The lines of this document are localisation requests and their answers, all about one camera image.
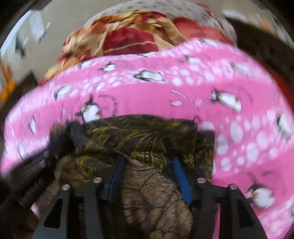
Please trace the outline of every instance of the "pink blanket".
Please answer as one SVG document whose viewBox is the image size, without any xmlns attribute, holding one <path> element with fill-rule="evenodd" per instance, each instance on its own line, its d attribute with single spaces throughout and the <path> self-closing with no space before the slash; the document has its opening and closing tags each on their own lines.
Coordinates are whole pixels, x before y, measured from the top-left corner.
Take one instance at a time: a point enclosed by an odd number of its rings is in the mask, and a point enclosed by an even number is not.
<svg viewBox="0 0 294 239">
<path fill-rule="evenodd" d="M 285 235 L 294 216 L 292 112 L 254 59 L 208 39 L 98 57 L 34 89 L 6 119 L 1 172 L 44 147 L 55 122 L 125 114 L 194 119 L 201 129 L 214 129 L 213 183 L 237 184 L 268 237 Z"/>
</svg>

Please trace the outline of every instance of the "dark patterned fabric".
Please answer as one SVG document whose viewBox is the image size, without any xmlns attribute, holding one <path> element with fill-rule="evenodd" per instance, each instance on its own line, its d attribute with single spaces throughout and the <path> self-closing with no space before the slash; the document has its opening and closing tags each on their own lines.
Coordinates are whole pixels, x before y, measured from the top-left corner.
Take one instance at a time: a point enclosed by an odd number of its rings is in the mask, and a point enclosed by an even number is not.
<svg viewBox="0 0 294 239">
<path fill-rule="evenodd" d="M 178 189 L 174 157 L 211 179 L 214 137 L 198 132 L 190 120 L 150 115 L 103 118 L 80 125 L 70 122 L 76 152 L 61 159 L 59 184 L 74 186 L 101 176 L 118 154 L 127 158 L 121 201 L 103 208 L 103 227 L 111 238 L 188 238 L 193 224 Z M 62 133 L 55 125 L 51 137 Z M 56 183 L 48 191 L 56 190 Z M 45 199 L 38 203 L 44 206 Z"/>
<path fill-rule="evenodd" d="M 191 120 L 126 115 L 93 121 L 84 128 L 88 141 L 77 148 L 76 159 L 85 176 L 98 176 L 121 152 L 159 172 L 178 157 L 211 179 L 214 139 L 199 133 Z"/>
</svg>

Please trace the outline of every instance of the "penguin print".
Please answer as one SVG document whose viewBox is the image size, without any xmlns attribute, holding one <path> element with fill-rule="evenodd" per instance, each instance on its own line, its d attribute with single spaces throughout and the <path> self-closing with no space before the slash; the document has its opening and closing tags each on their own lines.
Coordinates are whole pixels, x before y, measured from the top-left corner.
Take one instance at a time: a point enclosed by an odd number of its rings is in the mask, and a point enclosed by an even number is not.
<svg viewBox="0 0 294 239">
<path fill-rule="evenodd" d="M 253 203 L 258 209 L 267 209 L 271 207 L 275 203 L 273 191 L 266 186 L 257 183 L 251 174 L 249 176 L 253 179 L 252 186 L 245 194 L 249 203 Z"/>
<path fill-rule="evenodd" d="M 138 54 L 138 56 L 142 56 L 142 57 L 155 57 L 156 56 L 156 52 L 141 53 L 141 54 Z"/>
<path fill-rule="evenodd" d="M 138 74 L 133 75 L 133 77 L 144 81 L 164 81 L 164 78 L 160 73 L 148 70 L 143 70 Z"/>
<path fill-rule="evenodd" d="M 80 112 L 76 115 L 81 116 L 85 123 L 88 123 L 93 120 L 98 120 L 102 117 L 102 112 L 98 104 L 93 103 L 92 96 L 90 99 L 84 103 Z"/>
<path fill-rule="evenodd" d="M 218 43 L 216 41 L 213 41 L 213 40 L 208 39 L 208 38 L 200 38 L 199 41 L 202 44 L 206 44 L 206 45 L 209 45 L 211 47 L 217 47 L 218 46 Z"/>
<path fill-rule="evenodd" d="M 180 62 L 201 63 L 202 61 L 198 57 L 185 56 L 184 60 L 180 60 Z"/>
<path fill-rule="evenodd" d="M 32 131 L 32 133 L 35 134 L 37 131 L 37 128 L 36 128 L 36 121 L 35 121 L 34 117 L 32 117 L 30 119 L 29 127 L 30 127 L 30 130 Z"/>
<path fill-rule="evenodd" d="M 276 124 L 278 131 L 282 134 L 282 136 L 285 137 L 286 140 L 291 139 L 293 135 L 293 128 L 288 123 L 285 114 L 278 115 Z"/>
<path fill-rule="evenodd" d="M 58 98 L 63 98 L 67 95 L 69 90 L 73 87 L 73 85 L 66 85 L 54 92 L 54 99 L 57 100 Z"/>
<path fill-rule="evenodd" d="M 87 60 L 87 61 L 84 61 L 84 62 L 81 62 L 77 65 L 77 68 L 80 70 L 80 69 L 83 69 L 85 67 L 88 67 L 89 65 L 91 65 L 92 63 L 92 60 Z"/>
<path fill-rule="evenodd" d="M 294 202 L 292 203 L 292 205 L 289 209 L 289 215 L 291 218 L 294 218 Z"/>
<path fill-rule="evenodd" d="M 235 70 L 243 75 L 250 75 L 250 70 L 246 66 L 237 65 L 234 62 L 230 62 L 230 66 L 233 70 Z"/>
<path fill-rule="evenodd" d="M 104 67 L 98 69 L 98 70 L 101 70 L 103 71 L 104 73 L 106 72 L 109 72 L 109 71 L 113 71 L 115 68 L 117 67 L 116 64 L 113 64 L 113 63 L 108 63 L 107 65 L 105 65 Z"/>
<path fill-rule="evenodd" d="M 240 99 L 234 95 L 230 94 L 228 92 L 218 92 L 216 90 L 213 90 L 211 92 L 211 100 L 213 102 L 218 101 L 222 105 L 230 107 L 234 112 L 241 112 L 242 104 Z"/>
</svg>

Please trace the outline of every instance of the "cloth pile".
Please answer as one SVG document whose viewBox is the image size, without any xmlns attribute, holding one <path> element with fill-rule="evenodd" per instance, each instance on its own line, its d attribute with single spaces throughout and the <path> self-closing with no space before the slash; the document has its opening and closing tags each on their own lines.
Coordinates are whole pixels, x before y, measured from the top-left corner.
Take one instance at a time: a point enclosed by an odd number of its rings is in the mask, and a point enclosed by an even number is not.
<svg viewBox="0 0 294 239">
<path fill-rule="evenodd" d="M 58 63 L 48 70 L 40 85 L 65 69 L 93 57 L 155 52 L 194 37 L 233 45 L 218 29 L 200 26 L 185 17 L 171 20 L 160 12 L 145 10 L 103 16 L 69 35 Z"/>
<path fill-rule="evenodd" d="M 103 118 L 88 124 L 72 121 L 53 125 L 50 138 L 64 129 L 76 147 L 61 159 L 58 181 L 81 185 L 102 177 L 119 154 L 127 165 L 121 201 L 105 207 L 103 220 L 112 238 L 187 238 L 193 223 L 193 206 L 185 203 L 173 171 L 173 159 L 195 168 L 211 180 L 214 133 L 197 131 L 192 120 L 151 115 Z M 59 187 L 50 186 L 37 205 L 43 211 Z"/>
</svg>

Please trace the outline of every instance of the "silver bolt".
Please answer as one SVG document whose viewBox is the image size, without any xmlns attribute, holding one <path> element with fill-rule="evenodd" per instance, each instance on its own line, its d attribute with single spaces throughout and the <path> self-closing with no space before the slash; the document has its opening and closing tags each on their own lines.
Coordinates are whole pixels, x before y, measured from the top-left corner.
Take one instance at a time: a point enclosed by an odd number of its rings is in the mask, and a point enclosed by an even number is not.
<svg viewBox="0 0 294 239">
<path fill-rule="evenodd" d="M 238 186 L 236 184 L 232 183 L 232 184 L 230 184 L 230 189 L 236 190 L 236 189 L 238 189 Z"/>
<path fill-rule="evenodd" d="M 197 182 L 198 183 L 206 183 L 206 180 L 205 180 L 205 178 L 199 177 L 199 178 L 197 178 Z"/>
<path fill-rule="evenodd" d="M 62 186 L 62 190 L 63 191 L 66 191 L 66 190 L 68 190 L 70 188 L 70 186 L 68 185 L 68 184 L 64 184 L 63 186 Z"/>
<path fill-rule="evenodd" d="M 96 177 L 93 180 L 94 183 L 101 183 L 102 182 L 102 178 L 101 177 Z"/>
</svg>

